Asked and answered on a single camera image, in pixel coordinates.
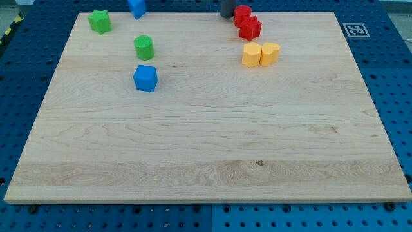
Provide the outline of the grey cylindrical pusher tip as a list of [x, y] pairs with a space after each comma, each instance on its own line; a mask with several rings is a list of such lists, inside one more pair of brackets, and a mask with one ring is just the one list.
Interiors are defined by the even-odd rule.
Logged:
[[232, 18], [234, 16], [235, 0], [221, 0], [220, 15], [223, 18]]

